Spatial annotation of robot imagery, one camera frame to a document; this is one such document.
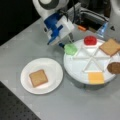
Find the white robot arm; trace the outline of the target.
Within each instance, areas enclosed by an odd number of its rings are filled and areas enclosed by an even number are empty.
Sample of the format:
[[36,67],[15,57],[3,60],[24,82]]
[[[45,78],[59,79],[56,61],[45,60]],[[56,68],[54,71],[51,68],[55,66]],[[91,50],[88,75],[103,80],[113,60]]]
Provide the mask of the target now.
[[74,30],[73,23],[65,15],[59,13],[69,0],[32,1],[47,30],[48,45],[60,45],[61,41]]

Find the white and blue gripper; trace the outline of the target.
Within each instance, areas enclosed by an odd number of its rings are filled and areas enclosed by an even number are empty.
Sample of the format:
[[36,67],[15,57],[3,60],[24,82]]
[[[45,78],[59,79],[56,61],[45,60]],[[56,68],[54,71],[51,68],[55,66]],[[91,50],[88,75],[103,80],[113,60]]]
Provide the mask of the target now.
[[[44,20],[47,28],[47,36],[49,38],[48,45],[54,45],[63,40],[73,30],[73,23],[66,17],[59,13],[54,13]],[[65,44],[59,43],[59,47],[65,48]]]

